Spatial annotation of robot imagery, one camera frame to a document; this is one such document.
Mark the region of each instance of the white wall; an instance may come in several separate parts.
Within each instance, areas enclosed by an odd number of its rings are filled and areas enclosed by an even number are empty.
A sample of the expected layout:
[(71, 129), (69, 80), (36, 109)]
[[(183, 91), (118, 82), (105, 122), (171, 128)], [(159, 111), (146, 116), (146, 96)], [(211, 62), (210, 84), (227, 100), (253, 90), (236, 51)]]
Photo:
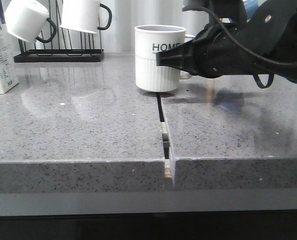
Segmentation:
[[(49, 0), (38, 0), (40, 3), (49, 6)], [(6, 10), (10, 0), (2, 0)], [(51, 8), (55, 9), (55, 0), (50, 0)], [(204, 12), (188, 11), (182, 12), (183, 0), (101, 0), (113, 13), (112, 25), (108, 30), (102, 31), (102, 46), (106, 53), (123, 53), (134, 51), (134, 27), (146, 24), (163, 24), (182, 26), (187, 29), (188, 34), (195, 35), (202, 30), (209, 18)], [(59, 8), (62, 8), (62, 0), (58, 0)], [(101, 25), (105, 25), (108, 14), (101, 10)], [(80, 46), (80, 34), (70, 31), (73, 47)], [(63, 35), (60, 29), (60, 45), (62, 46)], [(18, 41), (10, 36), (14, 51), (19, 50)]]

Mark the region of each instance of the mug rack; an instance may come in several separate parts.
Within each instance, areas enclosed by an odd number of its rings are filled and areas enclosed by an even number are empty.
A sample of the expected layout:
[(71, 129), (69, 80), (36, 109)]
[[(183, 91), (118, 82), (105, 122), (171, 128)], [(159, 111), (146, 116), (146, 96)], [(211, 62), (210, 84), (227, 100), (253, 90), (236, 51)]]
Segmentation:
[[(30, 44), (18, 40), (20, 54), (14, 57), (16, 63), (37, 62), (101, 62), (104, 58), (101, 31), (98, 34), (77, 32), (61, 28), (61, 11), (63, 0), (48, 0), (49, 17), (56, 18), (57, 35), (50, 43)], [(41, 36), (50, 35), (49, 31), (41, 31)]]

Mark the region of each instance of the black rack base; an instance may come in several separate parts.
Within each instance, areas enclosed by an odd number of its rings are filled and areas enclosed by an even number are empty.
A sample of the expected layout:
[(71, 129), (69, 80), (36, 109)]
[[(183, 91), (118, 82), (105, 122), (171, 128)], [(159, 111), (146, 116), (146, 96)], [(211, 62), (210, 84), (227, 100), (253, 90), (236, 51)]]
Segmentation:
[(15, 63), (83, 62), (95, 63), (104, 59), (103, 49), (31, 49), (14, 57)]

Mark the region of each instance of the gray quartz countertop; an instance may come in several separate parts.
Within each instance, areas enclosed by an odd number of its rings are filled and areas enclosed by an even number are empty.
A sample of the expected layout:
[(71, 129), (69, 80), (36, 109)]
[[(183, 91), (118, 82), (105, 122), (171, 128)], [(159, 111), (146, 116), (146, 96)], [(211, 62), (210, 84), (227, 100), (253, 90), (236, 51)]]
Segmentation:
[(297, 188), (297, 85), (193, 77), (161, 98), (177, 189)]
[(136, 87), (134, 64), (18, 63), (0, 95), (0, 193), (163, 189), (156, 94)]

